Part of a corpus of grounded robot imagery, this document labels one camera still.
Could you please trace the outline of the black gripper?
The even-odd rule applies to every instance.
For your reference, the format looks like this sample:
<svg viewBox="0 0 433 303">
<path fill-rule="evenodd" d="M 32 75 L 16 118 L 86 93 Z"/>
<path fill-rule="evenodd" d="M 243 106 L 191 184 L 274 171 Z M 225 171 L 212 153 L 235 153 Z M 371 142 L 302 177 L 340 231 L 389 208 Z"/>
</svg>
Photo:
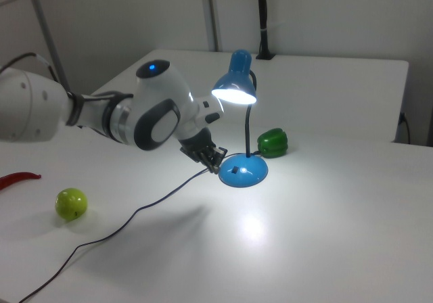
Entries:
<svg viewBox="0 0 433 303">
<path fill-rule="evenodd" d="M 227 149 L 223 147 L 214 148 L 211 133 L 208 128 L 203 128 L 195 136 L 180 140 L 181 152 L 192 159 L 194 162 L 201 162 L 212 173 L 218 174 L 219 167 L 227 154 Z"/>
</svg>

